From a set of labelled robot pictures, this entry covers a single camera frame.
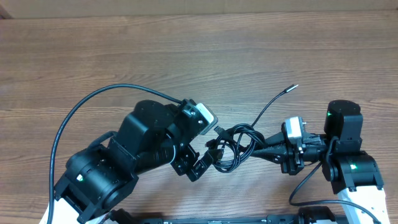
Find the wire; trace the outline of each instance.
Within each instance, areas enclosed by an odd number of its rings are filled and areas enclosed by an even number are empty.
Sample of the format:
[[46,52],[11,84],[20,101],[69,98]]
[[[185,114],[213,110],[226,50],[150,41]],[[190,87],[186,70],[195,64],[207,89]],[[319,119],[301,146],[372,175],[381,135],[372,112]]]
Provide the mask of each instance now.
[[294,195],[300,190],[300,188],[307,182],[309,178],[312,177],[312,175],[319,169],[319,167],[322,165],[322,162],[320,162],[304,179],[301,181],[300,184],[293,190],[292,194],[289,197],[289,203],[293,206],[307,206],[307,205],[320,205],[320,204],[326,204],[326,203],[338,203],[338,204],[345,204],[345,205],[350,205],[355,208],[358,208],[362,210],[363,212],[367,213],[375,223],[381,223],[369,210],[366,208],[357,205],[353,202],[347,202],[344,200],[316,200],[316,201],[311,201],[311,202],[292,202]]
[[[259,121],[260,117],[266,109],[279,97],[282,95],[294,90],[298,85],[291,85],[284,89],[282,92],[280,92],[277,96],[275,96],[265,107],[262,109],[260,114],[257,116],[256,120],[252,123],[252,125],[249,124],[237,124],[233,126],[232,128],[227,129],[224,131],[224,129],[217,127],[215,130],[218,132],[218,137],[214,140],[211,140],[209,142],[213,142],[210,144],[209,150],[214,150],[218,149],[221,146],[221,150],[224,151],[225,147],[228,147],[232,150],[234,156],[231,160],[228,161],[222,161],[222,160],[216,160],[214,161],[213,165],[216,168],[216,170],[223,172],[223,173],[229,173],[234,171],[238,166],[244,162],[246,159],[250,157],[252,152],[255,149],[258,148],[264,148],[266,147],[266,142],[264,136],[254,130],[254,125]],[[234,140],[234,135],[239,134],[238,140]],[[243,134],[248,135],[251,140],[250,144],[246,147],[241,146],[240,142],[242,140]]]
[[86,97],[84,97],[82,100],[80,100],[79,103],[77,103],[72,110],[68,113],[68,115],[65,117],[65,119],[62,121],[61,126],[58,129],[57,134],[55,135],[55,139],[54,139],[54,143],[52,145],[52,150],[51,150],[51,158],[50,158],[50,200],[49,200],[49,218],[47,219],[47,224],[52,224],[52,218],[53,218],[53,213],[54,213],[54,164],[55,164],[55,153],[57,152],[57,146],[58,146],[58,142],[61,138],[61,134],[62,131],[65,129],[65,126],[67,125],[68,121],[70,120],[70,118],[73,116],[73,114],[76,112],[76,110],[83,105],[84,103],[86,103],[86,101],[88,101],[90,98],[92,98],[93,96],[102,93],[106,90],[111,90],[114,88],[133,88],[133,89],[138,89],[138,90],[143,90],[143,91],[147,91],[149,93],[153,93],[157,96],[163,97],[165,99],[168,99],[170,101],[173,101],[174,103],[178,103],[181,104],[182,101],[172,98],[171,96],[167,96],[166,94],[160,93],[158,91],[155,90],[151,90],[150,88],[146,88],[143,86],[139,86],[139,85],[133,85],[133,84],[114,84],[114,85],[109,85],[106,87],[102,87],[99,90],[96,90],[92,93],[90,93],[89,95],[87,95]]

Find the wooden table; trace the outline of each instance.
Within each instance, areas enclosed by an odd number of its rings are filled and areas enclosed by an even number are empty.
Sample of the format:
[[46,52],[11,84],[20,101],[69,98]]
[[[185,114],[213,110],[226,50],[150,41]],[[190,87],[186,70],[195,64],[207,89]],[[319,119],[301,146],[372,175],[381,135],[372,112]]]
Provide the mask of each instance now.
[[[258,122],[266,137],[291,116],[322,133],[328,102],[359,103],[363,149],[379,164],[391,223],[398,222],[398,12],[306,12],[214,16],[141,16],[0,21],[0,223],[38,223],[48,202],[50,149],[65,115],[91,91],[135,83],[206,103],[228,128]],[[55,179],[67,159],[94,138],[117,130],[144,99],[137,90],[103,93],[68,124]],[[192,146],[216,135],[197,137]],[[231,174],[210,168],[197,182],[170,166],[140,176],[118,205],[171,217],[246,217],[295,213],[288,197],[297,176],[249,159]],[[296,200],[335,198],[317,172]],[[340,206],[331,206],[342,212]]]

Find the tabletop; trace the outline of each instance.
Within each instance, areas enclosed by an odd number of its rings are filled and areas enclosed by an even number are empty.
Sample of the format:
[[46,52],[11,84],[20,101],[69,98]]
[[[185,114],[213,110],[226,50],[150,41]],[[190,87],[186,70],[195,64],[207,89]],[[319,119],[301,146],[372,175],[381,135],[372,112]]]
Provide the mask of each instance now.
[[[362,149],[381,170],[391,223],[398,222],[398,11],[296,12],[207,16],[92,17],[0,21],[0,223],[38,223],[48,203],[50,149],[66,114],[90,92],[133,83],[208,105],[224,128],[259,120],[265,137],[291,116],[322,133],[328,102],[354,101],[364,124]],[[139,90],[111,90],[68,123],[55,161],[109,130],[141,100]],[[192,142],[203,154],[210,131]],[[249,158],[234,172],[214,167],[196,182],[170,166],[140,176],[117,208],[165,217],[248,217],[296,213],[288,203],[296,176]],[[318,171],[297,201],[336,198]],[[331,206],[341,213],[340,206]]]

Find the wood grain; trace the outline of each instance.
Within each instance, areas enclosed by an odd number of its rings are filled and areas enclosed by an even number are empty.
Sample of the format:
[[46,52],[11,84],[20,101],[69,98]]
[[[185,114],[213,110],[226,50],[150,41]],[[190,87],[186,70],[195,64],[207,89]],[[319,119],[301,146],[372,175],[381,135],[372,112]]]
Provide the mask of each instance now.
[[[363,149],[379,164],[391,223],[398,222],[397,11],[0,21],[0,223],[39,222],[62,119],[85,95],[112,83],[206,103],[225,128],[252,122],[275,94],[300,84],[259,121],[265,136],[296,115],[307,131],[320,133],[328,102],[353,100],[364,115]],[[62,136],[55,178],[72,154],[117,130],[144,99],[168,103],[132,90],[87,102]],[[213,137],[192,145],[203,154]],[[249,159],[231,174],[211,168],[191,183],[163,166],[141,175],[118,208],[180,218],[295,213],[287,200],[308,173],[291,177],[278,165]],[[318,172],[297,200],[320,198],[335,196]]]

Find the cable tip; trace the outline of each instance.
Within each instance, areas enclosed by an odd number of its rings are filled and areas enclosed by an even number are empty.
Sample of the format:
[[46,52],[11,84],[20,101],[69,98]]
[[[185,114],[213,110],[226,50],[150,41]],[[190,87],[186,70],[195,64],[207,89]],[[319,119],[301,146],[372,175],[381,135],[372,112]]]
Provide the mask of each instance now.
[[292,90],[294,90],[296,87],[298,87],[299,85],[291,85],[291,86],[289,86],[289,87],[287,87],[284,91],[285,91],[285,93],[288,93],[288,92],[290,92],[290,91],[292,91]]

